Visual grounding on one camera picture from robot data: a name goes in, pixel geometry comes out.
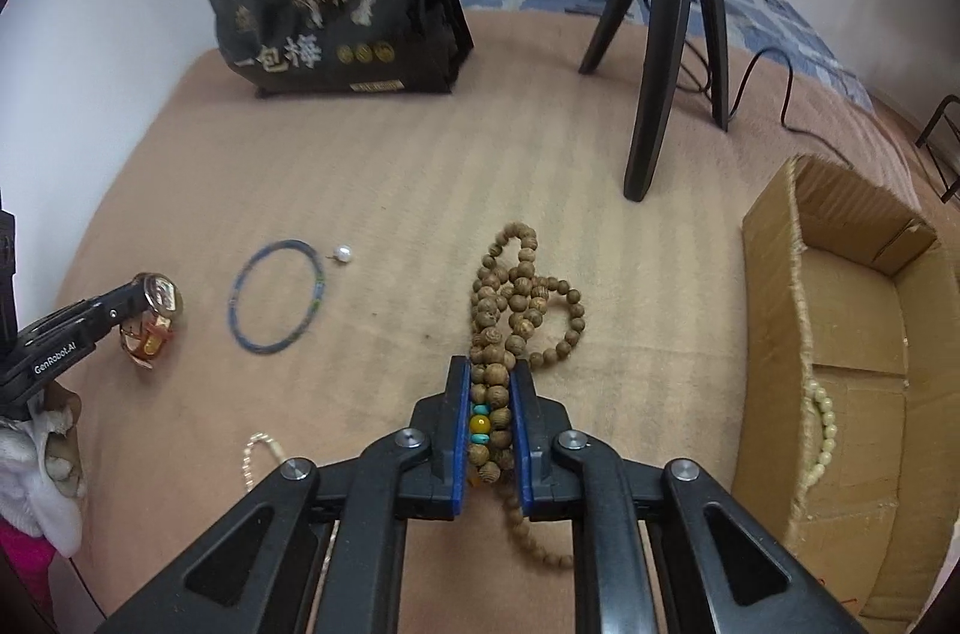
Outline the pink sleeve forearm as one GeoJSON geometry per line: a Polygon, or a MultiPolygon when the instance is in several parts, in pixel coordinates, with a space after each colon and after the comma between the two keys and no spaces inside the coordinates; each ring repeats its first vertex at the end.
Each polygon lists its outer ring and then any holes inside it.
{"type": "Polygon", "coordinates": [[[29,536],[2,520],[2,549],[14,572],[36,597],[49,592],[49,567],[55,548],[44,536],[29,536]]]}

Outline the left hand white glove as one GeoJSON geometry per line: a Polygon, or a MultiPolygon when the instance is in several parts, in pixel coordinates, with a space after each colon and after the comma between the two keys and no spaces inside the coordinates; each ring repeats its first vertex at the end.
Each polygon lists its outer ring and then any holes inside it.
{"type": "Polygon", "coordinates": [[[85,474],[78,450],[82,400],[49,384],[26,419],[2,419],[2,519],[60,556],[82,546],[85,474]]]}

